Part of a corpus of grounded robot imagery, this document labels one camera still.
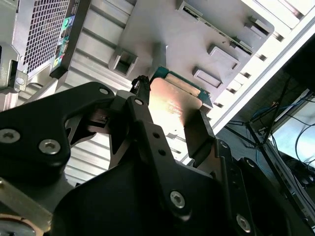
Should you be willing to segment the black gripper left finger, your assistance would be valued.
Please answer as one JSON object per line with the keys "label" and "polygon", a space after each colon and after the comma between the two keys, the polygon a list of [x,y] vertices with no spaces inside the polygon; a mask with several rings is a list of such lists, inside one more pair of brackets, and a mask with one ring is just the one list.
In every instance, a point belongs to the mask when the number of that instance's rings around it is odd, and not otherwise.
{"label": "black gripper left finger", "polygon": [[0,175],[7,180],[49,184],[57,181],[70,149],[96,133],[109,135],[110,169],[137,161],[145,166],[170,216],[188,221],[183,178],[162,128],[152,121],[149,80],[139,76],[127,96],[89,82],[2,112]]}

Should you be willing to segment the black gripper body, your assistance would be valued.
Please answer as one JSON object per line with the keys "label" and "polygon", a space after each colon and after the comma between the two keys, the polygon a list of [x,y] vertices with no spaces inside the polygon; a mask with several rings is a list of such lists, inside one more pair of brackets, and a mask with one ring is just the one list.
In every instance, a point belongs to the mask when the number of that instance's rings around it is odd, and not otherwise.
{"label": "black gripper body", "polygon": [[119,165],[71,190],[53,214],[53,236],[234,236],[218,184],[178,165],[192,207],[188,221],[172,218],[143,164]]}

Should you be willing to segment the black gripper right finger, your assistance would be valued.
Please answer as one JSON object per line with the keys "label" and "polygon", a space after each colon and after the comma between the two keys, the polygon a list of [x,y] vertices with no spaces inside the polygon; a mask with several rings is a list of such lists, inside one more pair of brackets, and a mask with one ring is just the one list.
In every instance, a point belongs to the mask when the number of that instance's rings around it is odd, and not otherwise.
{"label": "black gripper right finger", "polygon": [[193,202],[201,210],[198,235],[306,236],[307,222],[288,196],[272,185],[249,158],[236,160],[215,137],[203,111],[184,126],[188,153],[196,173]]}

